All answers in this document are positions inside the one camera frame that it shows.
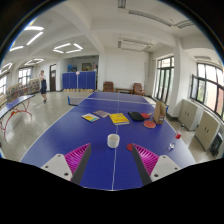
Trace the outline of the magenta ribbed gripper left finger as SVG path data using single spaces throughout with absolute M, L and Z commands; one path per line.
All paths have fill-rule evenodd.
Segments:
M 56 154 L 42 166 L 42 169 L 79 185 L 90 155 L 91 144 L 87 143 L 66 155 Z

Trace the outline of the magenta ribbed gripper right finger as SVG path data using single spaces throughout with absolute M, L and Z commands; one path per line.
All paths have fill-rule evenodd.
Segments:
M 180 167 L 167 155 L 158 156 L 137 144 L 132 144 L 132 155 L 143 185 L 148 185 L 180 170 Z

